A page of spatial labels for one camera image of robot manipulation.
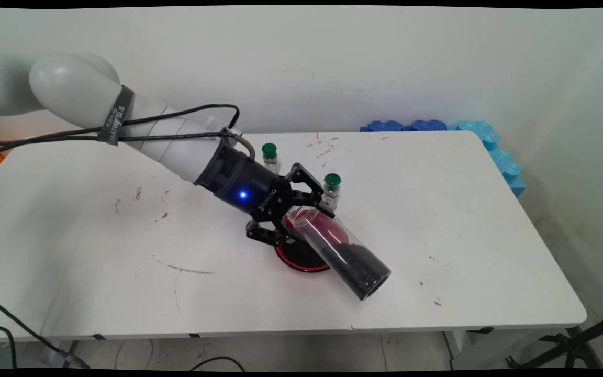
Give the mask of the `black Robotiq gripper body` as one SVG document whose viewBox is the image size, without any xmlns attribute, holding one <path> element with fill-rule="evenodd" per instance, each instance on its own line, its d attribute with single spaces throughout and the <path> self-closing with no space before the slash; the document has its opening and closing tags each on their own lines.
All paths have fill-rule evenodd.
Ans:
<svg viewBox="0 0 603 377">
<path fill-rule="evenodd" d="M 221 140 L 207 166 L 194 182 L 215 198 L 250 215 L 254 220 L 281 220 L 302 192 L 245 153 Z"/>
</svg>

